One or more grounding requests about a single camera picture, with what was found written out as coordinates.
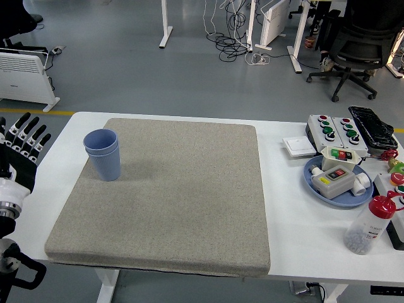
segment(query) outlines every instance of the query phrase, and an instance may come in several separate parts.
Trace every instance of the robot finger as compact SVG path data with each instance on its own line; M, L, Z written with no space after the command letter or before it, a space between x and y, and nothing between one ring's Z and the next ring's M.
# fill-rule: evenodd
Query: robot finger
M17 137L14 139L13 144L11 145L11 148L14 149L16 152L20 152L25 139L27 138L30 131L38 124L38 122L39 122L38 117L33 118L27 124L27 126L25 126L25 128L18 133Z
M20 153L24 156L27 157L30 155L30 152L32 148L34 147L35 143L37 142L39 136L45 131L46 125L42 125L40 128L34 132L34 134L27 139L27 142L23 144L23 147L21 148Z
M44 145L51 138L51 134L46 134L40 141L35 145L35 147L31 150L28 159L30 159L33 163L35 163L38 159L39 153L44 148Z
M13 126L10 127L5 137L6 145L8 147L11 147L11 145L13 145L14 139L18 134L18 131L20 130L22 125L28 121L30 117L31 114L29 112L26 112L25 114L22 115L21 118L17 120L17 122L14 123Z

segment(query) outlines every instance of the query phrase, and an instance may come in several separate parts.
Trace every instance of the blue cup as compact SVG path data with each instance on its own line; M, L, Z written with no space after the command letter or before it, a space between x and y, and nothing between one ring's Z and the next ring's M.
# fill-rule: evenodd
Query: blue cup
M89 154L106 155L118 146L118 135L111 129L96 129L84 137L83 144Z
M117 134L110 129L97 129L85 136L83 144L100 179L118 179L121 175L121 158Z

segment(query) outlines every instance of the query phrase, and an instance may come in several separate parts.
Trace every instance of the blue plate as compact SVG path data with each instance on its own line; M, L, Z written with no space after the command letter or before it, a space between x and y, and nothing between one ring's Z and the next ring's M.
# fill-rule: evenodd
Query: blue plate
M304 180L306 184L309 186L309 189L320 199L323 201L330 203L332 205L336 206L344 206L344 207L353 207L353 206L358 206L361 204L364 204L366 202L369 202L370 199L372 198L373 194L373 182L371 182L371 185L366 189L366 192L358 197L355 197L351 191L346 191L343 194L340 194L339 196L333 198L333 199L327 199L320 195L313 186L313 183L311 182L311 172L309 170L309 167L312 166L313 164L317 165L319 168L321 168L321 161L323 160L323 156L317 156L314 158L311 158L306 165L304 166ZM355 168L353 169L353 172L355 174L360 174L361 172L366 172L360 168L358 165L355 165Z

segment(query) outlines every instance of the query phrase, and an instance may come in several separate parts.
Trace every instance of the white bottle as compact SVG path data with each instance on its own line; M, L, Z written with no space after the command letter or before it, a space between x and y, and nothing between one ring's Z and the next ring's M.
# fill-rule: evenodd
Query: white bottle
M353 221L343 238L344 244L353 253L367 254L374 247L397 211L396 204L391 198L399 195L388 191L387 197L374 197Z

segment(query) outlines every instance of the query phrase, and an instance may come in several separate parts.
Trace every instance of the table leg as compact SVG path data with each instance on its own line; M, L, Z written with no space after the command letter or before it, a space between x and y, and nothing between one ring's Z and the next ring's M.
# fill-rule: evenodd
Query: table leg
M255 3L256 0L251 0L251 8L250 8L250 20L248 23L248 30L247 30L247 45L249 45L248 52L253 51L253 41L252 41L252 35L253 35L253 26L254 26L254 17L255 17Z
M391 51L390 57L387 61L386 67L388 68L389 71L391 71L391 73L396 77L396 78L403 78L403 74L397 72L397 70L395 69L395 67L392 65L391 62L393 62L393 58L394 58L394 54L397 52L401 41L403 40L404 37L404 30L401 31L401 33L399 35L397 35L397 39L396 42L394 44L393 50Z
M110 270L105 268L96 268L98 278L102 282L100 294L97 303L111 303L114 294L116 281L118 279L119 270Z
M158 46L161 49L165 48L165 45L167 44L167 41L168 41L171 31L172 31L172 27L169 27L168 22L167 22L167 2L166 2L166 0L162 0L162 9L163 9L164 36L163 36L163 40L160 42L160 45Z
M338 296L348 287L348 284L321 283L321 285L326 289L327 297L324 303L337 303Z
M293 67L295 68L295 72L297 74L302 73L302 68L300 67L299 62L297 62L297 56L299 55L300 45L302 43L302 37L304 32L304 27L306 25L307 14L309 12L310 3L308 1L303 1L303 12L300 16L299 27L297 28L297 34L295 39L295 45L288 46L288 53L290 55L290 60L292 60Z

